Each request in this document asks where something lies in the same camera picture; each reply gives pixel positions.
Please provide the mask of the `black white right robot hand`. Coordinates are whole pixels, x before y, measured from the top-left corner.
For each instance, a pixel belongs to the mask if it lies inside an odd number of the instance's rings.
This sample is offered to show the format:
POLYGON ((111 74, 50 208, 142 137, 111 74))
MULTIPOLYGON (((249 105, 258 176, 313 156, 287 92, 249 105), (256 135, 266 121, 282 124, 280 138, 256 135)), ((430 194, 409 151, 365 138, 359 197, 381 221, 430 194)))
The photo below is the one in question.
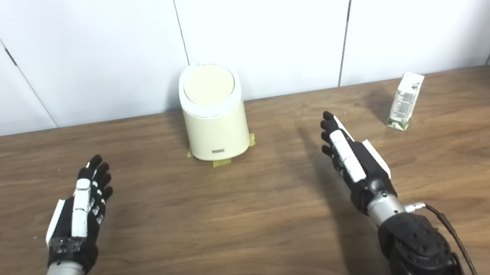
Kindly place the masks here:
POLYGON ((369 141, 354 140, 339 118, 329 111, 323 112, 320 127, 320 137, 325 142, 321 151, 332 160, 359 212, 368 214, 377 199, 398 197, 389 166, 369 141))

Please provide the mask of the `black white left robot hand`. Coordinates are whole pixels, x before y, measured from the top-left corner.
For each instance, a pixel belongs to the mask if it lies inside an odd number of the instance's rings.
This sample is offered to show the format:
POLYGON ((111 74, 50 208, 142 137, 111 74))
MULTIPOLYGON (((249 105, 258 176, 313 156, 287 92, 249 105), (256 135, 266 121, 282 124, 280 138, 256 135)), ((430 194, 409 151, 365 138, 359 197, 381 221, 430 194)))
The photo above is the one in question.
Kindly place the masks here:
POLYGON ((87 275, 96 264, 97 240, 113 195, 109 168, 103 156, 94 155, 79 170, 71 197, 57 202, 45 238, 49 266, 74 262, 87 275))

